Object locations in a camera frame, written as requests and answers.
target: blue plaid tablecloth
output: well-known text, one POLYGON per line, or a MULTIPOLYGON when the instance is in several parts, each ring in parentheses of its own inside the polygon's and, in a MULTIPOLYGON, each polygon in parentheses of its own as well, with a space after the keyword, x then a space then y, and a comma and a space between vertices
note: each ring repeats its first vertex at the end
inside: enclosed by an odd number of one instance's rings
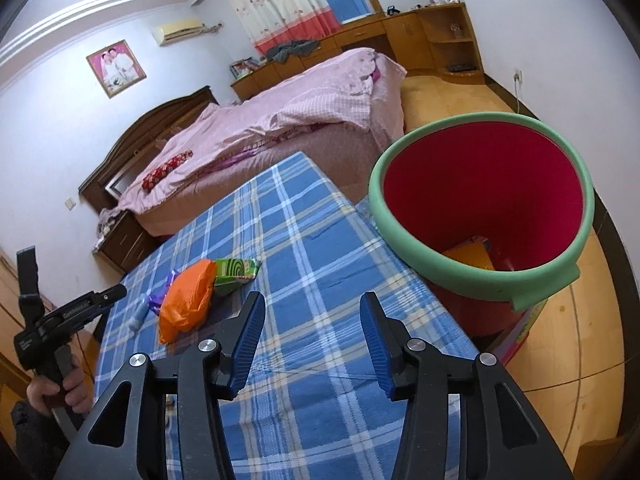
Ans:
MULTIPOLYGON (((221 402, 226 442, 238 478, 390 478, 405 402, 378 386, 360 327, 359 301, 375 291, 388 316, 447 354, 477 351, 433 294, 303 153, 251 179, 205 211, 122 283, 128 296, 112 309, 100 350, 99 396, 130 355, 183 352, 237 312, 259 290, 266 321, 247 386, 221 402), (212 309, 197 331, 158 343, 149 313, 133 333, 129 319, 170 269, 201 258, 256 258, 257 279, 212 309)), ((449 397, 448 476, 460 446, 460 406, 449 397)), ((181 478, 175 403, 169 410, 168 469, 181 478)))

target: floral curtain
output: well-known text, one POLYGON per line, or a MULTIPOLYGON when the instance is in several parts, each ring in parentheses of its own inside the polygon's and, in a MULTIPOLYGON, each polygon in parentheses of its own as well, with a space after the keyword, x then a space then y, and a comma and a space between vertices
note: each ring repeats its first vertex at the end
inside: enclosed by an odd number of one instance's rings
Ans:
POLYGON ((254 46, 265 54, 290 40, 319 40, 340 28, 326 0, 229 0, 254 46))

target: pink bedsheet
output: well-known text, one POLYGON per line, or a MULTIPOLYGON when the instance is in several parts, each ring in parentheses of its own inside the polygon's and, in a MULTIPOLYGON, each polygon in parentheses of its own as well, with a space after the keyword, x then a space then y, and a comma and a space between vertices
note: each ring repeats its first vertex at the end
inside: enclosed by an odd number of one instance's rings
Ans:
POLYGON ((209 105, 189 128, 169 140, 120 197, 117 210, 143 214, 161 205, 203 174, 216 172, 242 150, 281 136, 308 132, 316 124, 341 123, 354 131, 370 129, 370 77, 376 69, 370 48, 350 50, 321 63, 236 107, 209 105), (193 156, 161 180, 151 192, 142 179, 180 152, 193 156))
POLYGON ((174 234, 255 175, 296 152, 309 156, 352 202, 362 199, 378 157, 402 137, 400 85, 406 72, 382 54, 378 54, 376 65, 380 79, 370 96, 369 130, 340 123, 300 134, 232 167, 193 180, 169 200, 137 215, 142 227, 153 236, 174 234))

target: trash can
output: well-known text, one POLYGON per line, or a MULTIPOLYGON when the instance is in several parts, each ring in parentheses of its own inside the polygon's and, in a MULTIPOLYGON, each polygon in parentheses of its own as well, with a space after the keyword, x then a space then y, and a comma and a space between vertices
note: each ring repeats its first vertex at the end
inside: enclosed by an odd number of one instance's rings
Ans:
POLYGON ((578 278, 594 208, 575 149, 540 121, 501 112, 398 140, 373 169, 369 201, 398 256, 459 296, 452 313, 471 336, 500 332, 578 278), (491 267, 443 254, 470 240, 481 240, 491 267))

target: green trash can rim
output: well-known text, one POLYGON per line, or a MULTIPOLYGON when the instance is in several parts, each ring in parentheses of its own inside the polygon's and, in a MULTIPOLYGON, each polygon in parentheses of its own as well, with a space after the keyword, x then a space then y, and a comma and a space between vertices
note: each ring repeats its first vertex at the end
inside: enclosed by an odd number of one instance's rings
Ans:
POLYGON ((556 131, 539 120, 508 112, 476 112, 435 121, 421 126, 402 139, 393 143, 378 159, 369 181, 369 203, 378 231, 389 246, 417 272, 428 261, 428 274, 463 276, 466 285, 450 288, 450 283, 439 283, 457 294, 477 300, 510 301, 514 310, 520 312, 549 298, 572 281, 580 271, 576 261, 589 236, 593 222, 594 196, 593 184, 586 164, 575 148, 556 131), (531 128, 552 140, 569 158, 574 166, 582 188, 583 204, 580 227, 571 244, 553 260, 532 269, 524 270, 487 270, 468 266, 444 256, 431 249, 409 233, 386 206, 383 182, 386 170, 398 153, 409 145, 432 133, 445 128, 471 122, 507 122, 531 128))

